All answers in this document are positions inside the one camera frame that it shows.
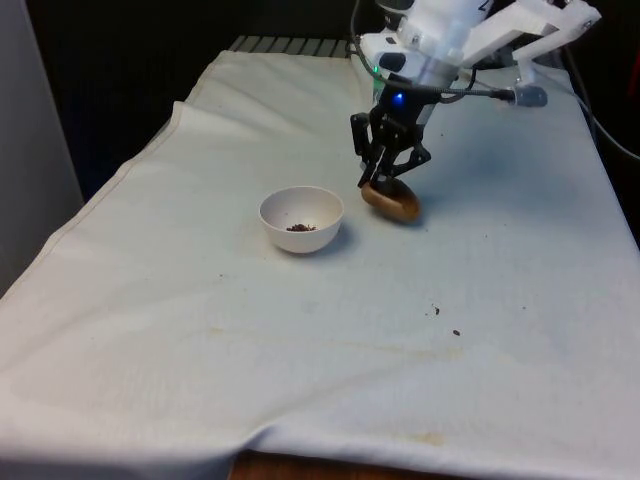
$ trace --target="white bowl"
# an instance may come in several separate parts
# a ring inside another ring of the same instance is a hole
[[[271,242],[292,253],[311,253],[326,247],[340,229],[344,205],[329,190],[290,187],[271,194],[260,206],[260,219]],[[290,232],[294,225],[316,227]]]

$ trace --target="blue led light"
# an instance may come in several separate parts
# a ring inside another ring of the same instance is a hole
[[[396,93],[393,96],[393,106],[394,107],[401,107],[402,105],[404,105],[404,94],[403,93]]]

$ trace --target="gray wall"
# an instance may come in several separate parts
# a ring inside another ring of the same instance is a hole
[[[82,205],[23,0],[0,0],[0,296]]]

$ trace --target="white cloth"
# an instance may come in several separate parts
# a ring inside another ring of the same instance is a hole
[[[639,255],[577,103],[548,90],[438,107],[406,176],[426,218],[399,227],[356,188],[348,61],[223,53],[2,299],[0,459],[640,477]],[[308,257],[257,217],[301,184],[346,207]]]

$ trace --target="cable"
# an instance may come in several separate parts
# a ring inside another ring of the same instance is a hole
[[[618,149],[620,150],[622,153],[624,153],[625,155],[635,159],[635,160],[639,160],[640,161],[640,155],[633,153],[631,150],[625,148],[620,142],[618,142],[615,138],[613,138],[613,135],[611,135],[606,128],[604,128],[604,126],[602,126],[602,124],[598,121],[598,119],[595,117],[595,115],[593,114],[593,111],[589,108],[589,106],[586,104],[586,102],[584,100],[582,100],[580,98],[579,95],[576,95],[575,92],[571,91],[569,88],[567,88],[566,86],[564,86],[562,83],[560,83],[558,80],[556,80],[555,78],[551,77],[550,75],[547,75],[546,73],[544,73],[543,71],[541,71],[540,69],[536,68],[535,69],[536,72],[538,73],[538,75],[546,78],[547,80],[553,82],[557,87],[559,87],[563,92],[568,93],[569,95],[572,95],[573,97],[575,97],[576,100],[578,100],[578,103],[580,104],[580,106],[582,107],[582,109],[585,111],[585,113],[587,113],[589,116],[591,116],[593,118],[593,123],[596,125],[596,127],[598,127],[600,129],[600,131],[603,133],[603,135],[605,137],[607,137],[607,139]]]
[[[471,70],[471,79],[469,80],[469,85],[467,86],[467,88],[465,88],[465,90],[471,90],[473,88],[473,86],[476,84],[477,75],[478,75],[478,69],[476,67],[473,67],[473,69]],[[452,103],[456,103],[462,100],[463,98],[464,98],[464,95],[454,95],[453,97],[440,99],[440,103],[443,103],[445,105],[450,105]]]
[[[367,73],[373,77],[375,80],[378,80],[385,85],[397,88],[398,90],[411,91],[411,92],[425,92],[425,93],[434,93],[434,94],[446,94],[446,95],[472,95],[475,97],[489,97],[489,98],[497,98],[499,100],[505,100],[512,102],[515,100],[515,93],[511,90],[464,90],[459,88],[440,88],[440,87],[431,87],[427,85],[411,85],[402,82],[396,82],[394,80],[389,80],[384,76],[376,73],[371,65],[369,65],[369,61],[367,60],[364,52],[362,51],[362,47],[360,46],[360,42],[356,35],[356,17],[358,12],[360,11],[360,0],[356,0],[356,3],[353,7],[353,12],[351,14],[351,41],[353,43],[353,47],[356,49],[356,54],[362,62],[362,66],[365,68]]]
[[[580,96],[584,103],[587,105],[589,109],[589,113],[587,114],[587,118],[589,119],[589,130],[591,130],[591,136],[593,137],[593,143],[598,146],[598,132],[596,131],[596,122],[595,117],[593,115],[593,108],[591,107],[591,100],[589,99],[589,93],[587,92],[587,87],[582,79],[582,75],[580,74],[580,70],[578,69],[578,65],[576,63],[575,58],[573,57],[573,53],[569,50],[569,47],[564,47],[564,53],[569,62],[569,68],[571,69],[571,73],[573,77],[576,79],[576,83],[578,84],[578,89],[580,90]]]

